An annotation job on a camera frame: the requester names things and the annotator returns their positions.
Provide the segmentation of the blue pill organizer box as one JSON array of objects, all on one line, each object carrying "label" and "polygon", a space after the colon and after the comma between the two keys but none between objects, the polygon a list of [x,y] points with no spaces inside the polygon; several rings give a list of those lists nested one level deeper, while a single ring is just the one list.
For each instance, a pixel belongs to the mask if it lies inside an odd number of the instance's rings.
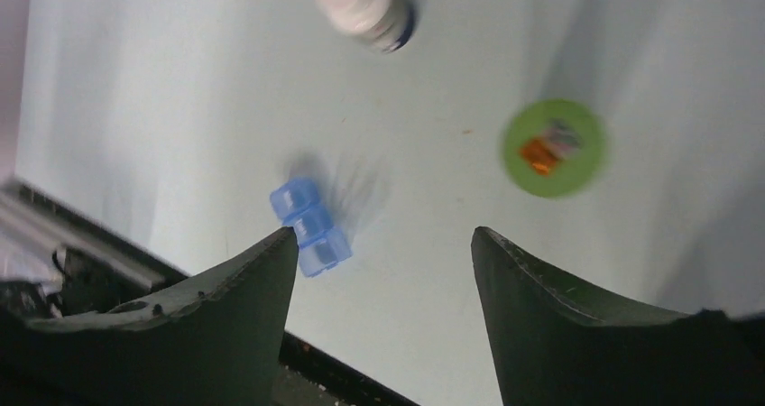
[{"label": "blue pill organizer box", "polygon": [[308,278],[316,277],[352,257],[344,231],[335,223],[311,178],[287,181],[269,197],[275,216],[296,234],[298,266]]}]

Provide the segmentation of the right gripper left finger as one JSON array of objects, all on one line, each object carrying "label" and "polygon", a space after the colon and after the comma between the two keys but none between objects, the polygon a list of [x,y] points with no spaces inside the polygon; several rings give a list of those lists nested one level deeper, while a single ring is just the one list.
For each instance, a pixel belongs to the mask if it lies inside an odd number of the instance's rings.
[{"label": "right gripper left finger", "polygon": [[1,314],[4,405],[267,405],[296,278],[295,233],[106,313]]}]

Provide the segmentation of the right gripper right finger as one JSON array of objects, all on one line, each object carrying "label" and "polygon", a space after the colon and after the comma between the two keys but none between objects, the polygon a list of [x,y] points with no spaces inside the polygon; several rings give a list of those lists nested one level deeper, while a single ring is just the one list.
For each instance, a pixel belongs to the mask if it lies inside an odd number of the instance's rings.
[{"label": "right gripper right finger", "polygon": [[763,404],[763,316],[632,300],[486,226],[471,254],[504,404]]}]

